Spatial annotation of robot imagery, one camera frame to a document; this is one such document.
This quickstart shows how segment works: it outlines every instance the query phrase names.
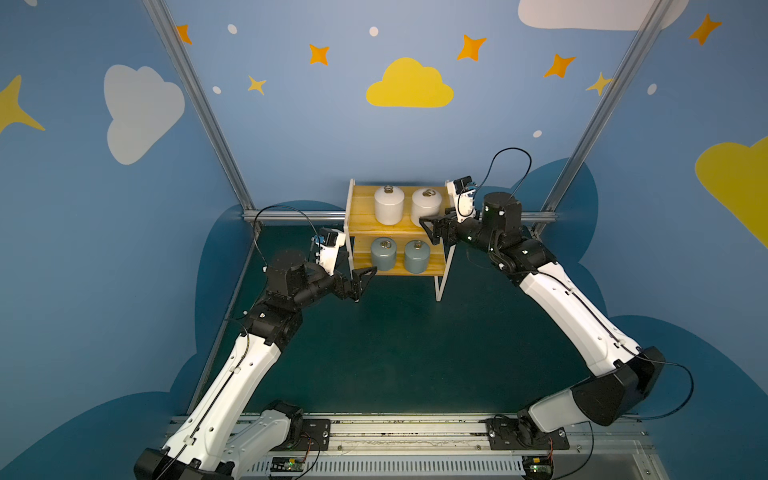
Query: gray-blue canister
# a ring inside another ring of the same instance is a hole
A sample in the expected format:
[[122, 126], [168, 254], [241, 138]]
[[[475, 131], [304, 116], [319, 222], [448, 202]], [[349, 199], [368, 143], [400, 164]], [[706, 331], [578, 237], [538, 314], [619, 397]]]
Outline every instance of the gray-blue canister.
[[397, 258], [397, 243], [389, 237], [379, 237], [371, 243], [371, 263], [380, 272], [386, 272], [395, 267]]
[[421, 240], [411, 240], [406, 245], [406, 270], [422, 273], [429, 265], [429, 245]]

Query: metal vent grille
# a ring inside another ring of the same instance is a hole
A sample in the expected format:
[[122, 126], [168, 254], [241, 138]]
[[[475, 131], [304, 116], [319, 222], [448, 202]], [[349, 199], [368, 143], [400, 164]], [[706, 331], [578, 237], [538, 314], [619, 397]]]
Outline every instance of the metal vent grille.
[[[503, 458], [477, 455], [321, 457], [315, 468], [306, 476], [523, 475], [525, 472], [521, 462], [522, 458], [518, 455], [505, 455]], [[265, 458], [254, 464], [246, 475], [251, 478], [265, 477], [269, 473], [270, 465], [271, 458]], [[297, 475], [273, 474], [272, 476], [289, 478]]]

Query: shelf board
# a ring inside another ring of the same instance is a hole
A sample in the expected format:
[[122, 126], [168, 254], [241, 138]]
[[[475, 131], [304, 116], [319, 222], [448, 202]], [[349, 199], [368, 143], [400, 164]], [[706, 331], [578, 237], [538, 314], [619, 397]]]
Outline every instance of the shelf board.
[[[376, 273], [376, 275], [381, 276], [443, 276], [445, 275], [445, 257], [443, 255], [435, 255], [434, 252], [432, 252], [432, 255], [429, 256], [429, 264], [427, 265], [427, 270], [425, 270], [422, 273], [410, 273], [408, 270], [406, 270], [406, 265], [403, 263], [405, 261], [406, 255], [404, 253], [398, 252], [396, 255], [395, 260], [395, 266], [391, 270], [387, 270], [386, 272], [379, 271]], [[367, 266], [371, 266], [371, 253], [369, 251], [361, 251], [361, 252], [355, 252], [352, 254], [352, 259], [355, 262], [355, 268], [365, 268]]]
[[[424, 229], [416, 226], [411, 221], [411, 196], [419, 188], [425, 187], [400, 187], [406, 195], [402, 210], [402, 220], [396, 225], [382, 225], [376, 220], [374, 213], [373, 194], [380, 188], [380, 185], [355, 185], [352, 192], [352, 205], [349, 208], [349, 235], [370, 235], [374, 237], [392, 237], [397, 235], [412, 235], [413, 238], [421, 238], [419, 234], [424, 235]], [[440, 213], [451, 206], [448, 197], [448, 189], [445, 187], [427, 187], [440, 192], [442, 195], [442, 204]]]

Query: white cloud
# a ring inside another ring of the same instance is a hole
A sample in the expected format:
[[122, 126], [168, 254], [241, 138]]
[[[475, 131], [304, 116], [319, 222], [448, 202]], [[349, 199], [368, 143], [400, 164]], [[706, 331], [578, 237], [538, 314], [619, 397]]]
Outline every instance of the white cloud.
[[[654, 0], [520, 0], [518, 16], [535, 28], [637, 30]], [[672, 25], [688, 0], [672, 0], [661, 23]]]
[[113, 119], [107, 144], [123, 165], [143, 157], [184, 113], [181, 89], [149, 67], [112, 65], [104, 76], [104, 99]]

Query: canister lid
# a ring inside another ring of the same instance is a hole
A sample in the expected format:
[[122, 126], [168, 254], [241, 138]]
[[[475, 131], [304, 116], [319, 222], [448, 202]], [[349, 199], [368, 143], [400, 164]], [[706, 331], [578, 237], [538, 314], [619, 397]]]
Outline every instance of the canister lid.
[[414, 260], [426, 260], [430, 253], [429, 244], [423, 240], [411, 240], [406, 244], [406, 256]]
[[379, 237], [371, 242], [371, 253], [380, 257], [388, 257], [397, 252], [397, 243], [389, 237]]
[[392, 185], [385, 185], [380, 187], [373, 197], [376, 199], [376, 203], [381, 205], [397, 205], [401, 204], [405, 200], [406, 195], [398, 187]]
[[413, 203], [424, 208], [439, 207], [442, 203], [442, 195], [433, 188], [419, 188], [413, 192]]

